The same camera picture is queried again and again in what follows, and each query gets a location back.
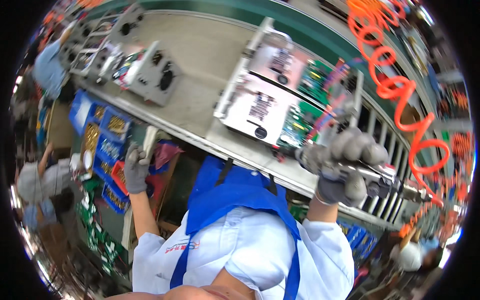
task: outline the hand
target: hand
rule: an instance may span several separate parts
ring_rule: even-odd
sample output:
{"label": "hand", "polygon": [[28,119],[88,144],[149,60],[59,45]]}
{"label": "hand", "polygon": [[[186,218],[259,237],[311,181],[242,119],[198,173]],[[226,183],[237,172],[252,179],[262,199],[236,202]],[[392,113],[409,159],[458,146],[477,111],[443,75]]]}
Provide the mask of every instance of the hand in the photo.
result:
{"label": "hand", "polygon": [[127,151],[125,159],[125,186],[128,193],[139,194],[146,191],[145,178],[148,175],[150,158],[146,157],[145,151],[137,143],[132,143]]}
{"label": "hand", "polygon": [[339,172],[340,160],[352,164],[359,160],[370,166],[384,164],[387,150],[375,142],[373,137],[358,128],[348,128],[338,134],[328,147],[311,144],[299,149],[296,158],[300,165],[319,176],[316,198],[324,204],[342,202],[347,206],[358,206],[367,195],[367,184],[362,174],[348,171],[345,180],[332,180],[323,172],[325,166]]}

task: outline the blue apron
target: blue apron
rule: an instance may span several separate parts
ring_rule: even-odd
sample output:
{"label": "blue apron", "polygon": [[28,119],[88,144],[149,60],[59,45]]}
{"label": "blue apron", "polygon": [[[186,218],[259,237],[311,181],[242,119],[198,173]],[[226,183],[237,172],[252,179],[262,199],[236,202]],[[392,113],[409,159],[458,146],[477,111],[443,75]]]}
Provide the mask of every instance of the blue apron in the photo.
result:
{"label": "blue apron", "polygon": [[[297,223],[288,211],[285,193],[285,188],[273,183],[272,176],[269,180],[259,172],[232,166],[231,159],[224,163],[218,158],[208,156],[200,168],[189,198],[185,234],[190,235],[191,242],[197,232],[238,206],[278,215],[295,241],[295,253],[288,272],[283,299],[295,299],[300,283],[297,241],[301,238]],[[185,248],[181,254],[173,271],[170,288],[183,284],[188,252],[189,247]]]}

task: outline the metal bracket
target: metal bracket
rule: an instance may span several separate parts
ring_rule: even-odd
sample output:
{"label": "metal bracket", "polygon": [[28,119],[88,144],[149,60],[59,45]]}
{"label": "metal bracket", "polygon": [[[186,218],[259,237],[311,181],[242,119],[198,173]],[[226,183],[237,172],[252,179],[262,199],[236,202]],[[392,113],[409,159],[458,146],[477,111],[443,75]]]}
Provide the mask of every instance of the metal bracket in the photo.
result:
{"label": "metal bracket", "polygon": [[253,56],[255,55],[255,50],[253,49],[248,49],[248,48],[245,48],[243,51],[242,51],[242,56],[245,57],[245,58],[248,58],[248,59],[252,59]]}

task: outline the white shirt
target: white shirt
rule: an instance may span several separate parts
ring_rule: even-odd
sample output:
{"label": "white shirt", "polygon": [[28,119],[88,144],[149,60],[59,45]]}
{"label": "white shirt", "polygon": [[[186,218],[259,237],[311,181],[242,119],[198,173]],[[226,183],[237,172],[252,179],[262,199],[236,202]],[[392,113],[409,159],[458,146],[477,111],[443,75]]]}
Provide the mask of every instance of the white shirt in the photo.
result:
{"label": "white shirt", "polygon": [[[165,241],[145,233],[133,255],[133,291],[164,294],[178,258],[189,241],[188,212]],[[301,241],[297,299],[343,300],[353,287],[354,265],[347,238],[336,223],[297,222]],[[200,230],[190,244],[183,283],[212,284],[225,269],[256,291],[257,300],[282,299],[295,244],[280,217],[237,207]]]}
{"label": "white shirt", "polygon": [[412,272],[420,269],[423,254],[420,245],[408,242],[402,250],[399,245],[395,245],[390,252],[390,258],[396,261],[404,271]]}
{"label": "white shirt", "polygon": [[49,197],[59,195],[70,181],[70,159],[59,159],[58,163],[50,166],[38,175],[38,162],[25,163],[17,181],[17,190],[29,204],[36,204]]}

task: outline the red plastic bin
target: red plastic bin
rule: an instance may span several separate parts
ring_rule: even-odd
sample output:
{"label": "red plastic bin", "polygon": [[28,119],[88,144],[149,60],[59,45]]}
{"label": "red plastic bin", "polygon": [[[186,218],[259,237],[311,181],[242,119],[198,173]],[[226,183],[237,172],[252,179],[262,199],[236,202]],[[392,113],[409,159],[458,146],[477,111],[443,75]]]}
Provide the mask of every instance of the red plastic bin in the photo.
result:
{"label": "red plastic bin", "polygon": [[128,191],[127,191],[127,187],[125,186],[125,183],[123,183],[123,181],[120,179],[120,177],[117,175],[118,171],[121,170],[121,172],[123,173],[123,167],[125,166],[125,162],[124,161],[119,161],[117,160],[117,162],[115,163],[115,165],[113,165],[113,168],[112,168],[112,178],[113,178],[113,181],[118,185],[118,187],[121,189],[121,191],[128,196]]}

